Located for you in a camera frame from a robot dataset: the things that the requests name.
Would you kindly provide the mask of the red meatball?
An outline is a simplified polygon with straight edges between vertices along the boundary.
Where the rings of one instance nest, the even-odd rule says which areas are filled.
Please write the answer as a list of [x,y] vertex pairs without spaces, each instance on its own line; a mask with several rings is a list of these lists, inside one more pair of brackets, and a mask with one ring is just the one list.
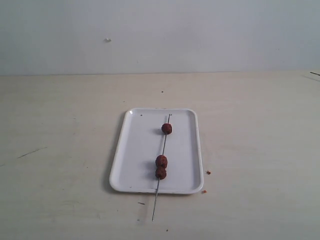
[[158,180],[163,180],[167,177],[167,171],[164,167],[158,166],[155,170],[155,177]]
[[165,155],[159,155],[157,156],[156,160],[155,160],[155,165],[156,167],[162,167],[164,169],[167,168],[167,165],[168,165],[168,159]]
[[172,133],[173,128],[172,128],[172,125],[170,123],[164,123],[162,125],[162,127],[161,127],[161,130],[165,135],[169,135],[169,134]]

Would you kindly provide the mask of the thin metal skewer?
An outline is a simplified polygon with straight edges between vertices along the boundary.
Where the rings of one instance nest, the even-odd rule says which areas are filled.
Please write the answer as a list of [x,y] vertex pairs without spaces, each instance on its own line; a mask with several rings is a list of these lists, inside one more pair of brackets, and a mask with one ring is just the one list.
[[[167,124],[170,123],[170,118],[171,118],[171,114],[169,113],[168,118],[167,118]],[[164,155],[164,153],[165,153],[166,142],[167,142],[167,133],[165,133],[165,137],[164,137],[162,155]],[[152,222],[154,222],[154,220],[155,220],[155,212],[156,212],[156,205],[157,205],[157,200],[158,200],[159,188],[160,188],[160,178],[158,177],[157,178],[157,188],[156,188],[155,198],[154,198],[153,212],[152,212],[152,220],[151,220]]]

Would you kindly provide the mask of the white plastic tray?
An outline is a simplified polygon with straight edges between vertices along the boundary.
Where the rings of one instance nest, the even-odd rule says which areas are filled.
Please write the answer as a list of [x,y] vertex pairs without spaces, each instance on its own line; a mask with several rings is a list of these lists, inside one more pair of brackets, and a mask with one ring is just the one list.
[[156,193],[156,158],[162,155],[162,125],[172,125],[164,156],[167,176],[159,182],[159,194],[190,195],[204,185],[198,116],[186,108],[137,107],[125,113],[109,176],[118,192]]

